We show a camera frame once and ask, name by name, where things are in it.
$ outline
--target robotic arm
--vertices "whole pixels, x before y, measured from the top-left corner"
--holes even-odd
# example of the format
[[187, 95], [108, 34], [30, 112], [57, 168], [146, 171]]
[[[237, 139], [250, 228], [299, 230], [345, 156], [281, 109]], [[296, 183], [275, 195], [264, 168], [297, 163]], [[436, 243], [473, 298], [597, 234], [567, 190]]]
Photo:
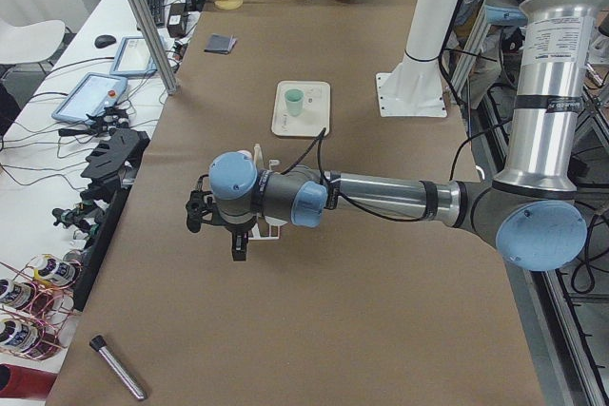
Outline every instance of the robotic arm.
[[209, 168], [210, 190], [203, 190], [202, 177], [191, 193], [188, 228], [225, 226], [233, 237], [233, 259], [245, 260], [247, 233], [257, 215], [314, 227], [324, 209], [351, 205], [389, 220], [435, 220], [467, 230], [526, 269], [564, 265], [586, 239], [586, 223], [572, 205], [576, 188], [566, 173], [582, 110], [590, 35], [607, 2], [487, 0], [495, 13], [503, 11], [505, 21], [515, 17], [515, 7], [528, 18], [508, 157], [490, 187], [326, 173], [303, 166], [281, 174], [257, 169], [246, 155], [229, 152]]

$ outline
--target green cup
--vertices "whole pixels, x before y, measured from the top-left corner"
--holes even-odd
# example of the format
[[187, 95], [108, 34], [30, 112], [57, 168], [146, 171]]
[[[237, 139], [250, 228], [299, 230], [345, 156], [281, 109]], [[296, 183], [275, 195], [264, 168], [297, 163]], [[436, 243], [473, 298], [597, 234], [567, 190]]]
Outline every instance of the green cup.
[[303, 112], [303, 99], [305, 94], [300, 89], [289, 89], [285, 92], [285, 105], [291, 116], [298, 116]]

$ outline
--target blue framed tablet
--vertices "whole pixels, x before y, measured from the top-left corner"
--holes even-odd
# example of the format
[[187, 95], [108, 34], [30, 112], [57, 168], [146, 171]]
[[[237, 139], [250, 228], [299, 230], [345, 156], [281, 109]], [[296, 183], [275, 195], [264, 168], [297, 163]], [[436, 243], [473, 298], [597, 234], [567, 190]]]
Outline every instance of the blue framed tablet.
[[50, 116], [66, 123], [91, 124], [88, 115], [99, 116], [104, 108], [116, 105], [127, 83], [123, 76], [88, 73]]
[[137, 78], [149, 76], [155, 71], [156, 65], [144, 37], [123, 37], [114, 56], [110, 75]]

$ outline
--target table top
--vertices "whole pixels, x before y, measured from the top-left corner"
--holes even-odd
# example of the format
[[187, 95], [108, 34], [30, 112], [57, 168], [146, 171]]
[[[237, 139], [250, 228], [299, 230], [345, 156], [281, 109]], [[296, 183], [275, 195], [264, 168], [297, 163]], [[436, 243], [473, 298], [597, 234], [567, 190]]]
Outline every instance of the table top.
[[[192, 28], [198, 18], [199, 13], [191, 15], [188, 27]], [[104, 49], [97, 49], [93, 45], [95, 37], [102, 33], [114, 35], [117, 42], [123, 36], [141, 35], [127, 0], [101, 0], [55, 64], [55, 68], [87, 59], [114, 56], [118, 43]], [[173, 40], [168, 37], [167, 29], [159, 29], [159, 33], [171, 46]], [[45, 79], [35, 94], [48, 91], [69, 93], [89, 72], [108, 74], [111, 64], [112, 61], [107, 59], [58, 69]], [[156, 75], [146, 80], [130, 79], [127, 93], [130, 103], [125, 103], [125, 106], [128, 108], [130, 124], [151, 137], [167, 97], [161, 79]], [[79, 190], [88, 184], [87, 179], [80, 177], [88, 164], [85, 158], [100, 140], [107, 140], [108, 137], [85, 136], [78, 137], [79, 141], [68, 137], [58, 145], [57, 129], [67, 125], [56, 123], [50, 114], [64, 98], [54, 94], [32, 98], [22, 110], [17, 123], [11, 126], [4, 137], [0, 163], [3, 166], [35, 168], [8, 168], [9, 173], [21, 184], [31, 184], [27, 186], [17, 184], [6, 172], [0, 172], [0, 238], [4, 247], [0, 252], [0, 261], [16, 269], [22, 268], [38, 255], [52, 254], [61, 258], [70, 249], [84, 246], [84, 241], [74, 239], [73, 227], [66, 230], [61, 226], [53, 226], [51, 211], [55, 207], [73, 208], [80, 202]], [[13, 277], [13, 272], [0, 266], [0, 278], [5, 277]], [[62, 345], [69, 344], [75, 323], [71, 322], [71, 328], [62, 331]], [[0, 361], [57, 372], [65, 353], [66, 351], [60, 351], [57, 356], [42, 362], [0, 354]], [[3, 401], [7, 404], [12, 401], [15, 404], [28, 404], [19, 400]]]
[[[504, 265], [471, 234], [328, 211], [233, 262], [224, 229], [186, 228], [214, 157], [260, 144], [286, 166], [308, 145], [270, 131], [283, 80], [331, 85], [326, 169], [445, 182], [465, 138], [459, 111], [381, 118], [376, 101], [415, 3], [206, 5], [48, 405], [132, 404], [88, 347], [97, 334], [149, 405], [543, 403]], [[235, 49], [204, 53], [211, 33], [234, 35]], [[470, 155], [457, 177], [476, 179]]]

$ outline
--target keyboard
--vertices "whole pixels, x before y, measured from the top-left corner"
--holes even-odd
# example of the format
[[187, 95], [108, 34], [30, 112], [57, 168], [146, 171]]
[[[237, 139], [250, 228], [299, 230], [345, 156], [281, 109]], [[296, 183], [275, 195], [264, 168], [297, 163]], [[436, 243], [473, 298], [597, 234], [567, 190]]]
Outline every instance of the keyboard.
[[157, 28], [161, 28], [165, 25], [165, 8], [163, 7], [163, 0], [146, 0], [154, 25]]

